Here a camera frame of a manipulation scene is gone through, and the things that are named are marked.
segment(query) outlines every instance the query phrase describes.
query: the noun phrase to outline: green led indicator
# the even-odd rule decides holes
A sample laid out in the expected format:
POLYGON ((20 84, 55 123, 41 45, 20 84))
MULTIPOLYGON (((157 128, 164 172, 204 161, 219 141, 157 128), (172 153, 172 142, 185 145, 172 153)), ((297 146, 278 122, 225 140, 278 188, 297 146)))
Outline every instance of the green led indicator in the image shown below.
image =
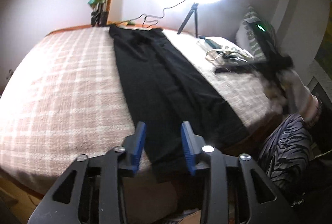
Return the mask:
POLYGON ((257 25, 262 31, 265 31, 265 29, 263 27, 261 27, 260 25, 257 25))

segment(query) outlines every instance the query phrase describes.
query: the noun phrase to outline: zebra print pants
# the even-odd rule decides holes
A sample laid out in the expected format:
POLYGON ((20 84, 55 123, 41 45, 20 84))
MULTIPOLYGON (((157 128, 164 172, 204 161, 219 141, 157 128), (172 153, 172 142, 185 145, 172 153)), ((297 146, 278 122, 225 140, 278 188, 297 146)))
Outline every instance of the zebra print pants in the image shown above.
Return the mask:
POLYGON ((288 191, 308 165, 311 144, 301 116, 292 114, 264 141, 258 164, 281 190, 288 191))

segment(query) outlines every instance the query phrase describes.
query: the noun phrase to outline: metal screw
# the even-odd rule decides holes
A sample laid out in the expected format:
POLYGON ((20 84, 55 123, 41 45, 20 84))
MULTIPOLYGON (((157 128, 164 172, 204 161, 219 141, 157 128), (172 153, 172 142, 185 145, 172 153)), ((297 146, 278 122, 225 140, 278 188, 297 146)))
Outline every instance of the metal screw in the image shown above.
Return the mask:
POLYGON ((204 152, 211 153, 215 150, 215 148, 213 146, 210 146, 210 145, 205 145, 205 146, 202 147, 202 150, 204 152))
POLYGON ((114 152, 124 152, 126 149, 123 146, 114 147, 114 152))
POLYGON ((86 154, 81 154, 76 158, 77 161, 85 161, 87 159, 88 159, 88 156, 86 154))
POLYGON ((248 160, 251 160, 251 156, 248 154, 241 154, 240 159, 242 159, 244 161, 248 161, 248 160))

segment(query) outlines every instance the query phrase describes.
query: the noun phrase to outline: plaid blanket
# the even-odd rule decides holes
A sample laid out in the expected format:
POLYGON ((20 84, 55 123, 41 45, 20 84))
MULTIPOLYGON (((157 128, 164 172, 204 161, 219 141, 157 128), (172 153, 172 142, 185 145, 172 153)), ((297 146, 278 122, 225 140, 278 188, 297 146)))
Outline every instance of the plaid blanket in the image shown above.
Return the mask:
MULTIPOLYGON (((45 37, 23 59, 0 99, 0 168, 46 193, 79 155, 102 155, 132 134, 108 28, 45 37)), ((164 30, 232 106, 250 132, 274 114, 250 74, 215 75, 197 39, 164 30)), ((147 170, 144 154, 141 169, 147 170)))

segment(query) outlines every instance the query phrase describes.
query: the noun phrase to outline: wooden floor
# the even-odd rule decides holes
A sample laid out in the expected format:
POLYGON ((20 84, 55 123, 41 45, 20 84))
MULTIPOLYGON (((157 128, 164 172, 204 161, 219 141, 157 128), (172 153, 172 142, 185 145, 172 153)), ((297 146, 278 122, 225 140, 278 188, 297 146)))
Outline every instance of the wooden floor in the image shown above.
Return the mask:
POLYGON ((40 202, 39 199, 28 195, 3 178, 0 178, 0 196, 22 224, 28 222, 36 205, 40 202))

